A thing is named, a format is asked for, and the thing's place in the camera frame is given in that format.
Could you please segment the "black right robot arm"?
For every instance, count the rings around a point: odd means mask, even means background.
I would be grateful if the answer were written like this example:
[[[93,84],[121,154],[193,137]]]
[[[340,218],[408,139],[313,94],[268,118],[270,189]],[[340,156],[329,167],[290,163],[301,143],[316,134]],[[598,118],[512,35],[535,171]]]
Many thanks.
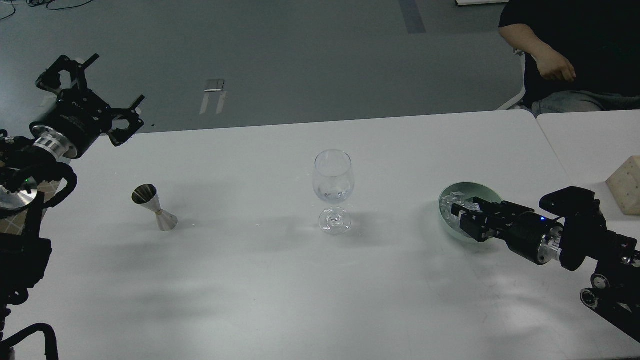
[[[453,184],[438,201],[441,220],[457,239],[503,240],[513,253],[536,265],[560,262],[576,271],[590,258],[596,268],[580,300],[618,330],[639,339],[639,251],[637,239],[608,229],[595,193],[569,186],[542,196],[533,208],[501,200],[486,186]]]

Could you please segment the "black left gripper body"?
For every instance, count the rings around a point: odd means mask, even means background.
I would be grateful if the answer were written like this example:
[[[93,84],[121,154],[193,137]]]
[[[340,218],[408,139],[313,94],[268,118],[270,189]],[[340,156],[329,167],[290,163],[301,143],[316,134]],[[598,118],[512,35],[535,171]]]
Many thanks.
[[[78,159],[112,129],[110,105],[93,90],[64,89],[53,106],[30,124],[35,148],[54,159]]]

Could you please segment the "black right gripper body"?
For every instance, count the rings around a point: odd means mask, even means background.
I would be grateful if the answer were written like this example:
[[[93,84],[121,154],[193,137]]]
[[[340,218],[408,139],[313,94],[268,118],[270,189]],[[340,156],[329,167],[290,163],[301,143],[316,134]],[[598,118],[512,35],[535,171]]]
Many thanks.
[[[503,240],[510,251],[536,265],[560,258],[562,224],[516,203],[475,201],[480,204],[481,214],[494,216],[500,230],[497,239]]]

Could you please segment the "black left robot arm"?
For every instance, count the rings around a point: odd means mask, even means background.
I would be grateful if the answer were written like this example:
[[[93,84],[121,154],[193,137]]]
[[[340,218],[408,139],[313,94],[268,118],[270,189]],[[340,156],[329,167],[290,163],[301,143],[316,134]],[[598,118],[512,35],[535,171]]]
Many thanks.
[[[41,236],[42,219],[77,187],[69,161],[81,158],[101,136],[115,147],[124,145],[144,125],[137,112],[144,96],[118,108],[90,89],[86,71],[98,58],[94,54],[79,61],[60,55],[35,82],[55,100],[30,123],[30,137],[1,130],[1,219],[22,220],[19,230],[1,231],[2,328],[12,306],[23,305],[45,276],[53,246]]]

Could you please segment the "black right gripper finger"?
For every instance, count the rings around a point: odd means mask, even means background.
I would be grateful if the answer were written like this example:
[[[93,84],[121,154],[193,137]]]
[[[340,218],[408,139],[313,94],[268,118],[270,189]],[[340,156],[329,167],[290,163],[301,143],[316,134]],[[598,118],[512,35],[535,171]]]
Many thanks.
[[[464,212],[460,216],[459,227],[477,243],[484,243],[501,234],[494,215]]]
[[[457,210],[457,214],[453,212],[453,205],[458,205],[461,209]],[[480,204],[473,198],[462,198],[456,196],[444,196],[442,198],[442,219],[447,224],[459,224],[462,214],[470,212],[482,213]]]

